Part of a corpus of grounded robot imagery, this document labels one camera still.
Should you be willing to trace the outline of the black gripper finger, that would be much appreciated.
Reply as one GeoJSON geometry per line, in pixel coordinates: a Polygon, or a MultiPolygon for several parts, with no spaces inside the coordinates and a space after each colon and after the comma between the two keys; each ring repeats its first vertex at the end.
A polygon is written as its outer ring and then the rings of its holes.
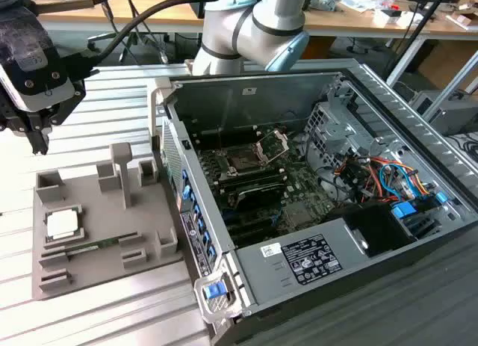
{"type": "Polygon", "coordinates": [[[25,135],[31,145],[34,155],[46,155],[49,150],[49,133],[51,128],[47,127],[41,130],[28,130],[25,135]]]}

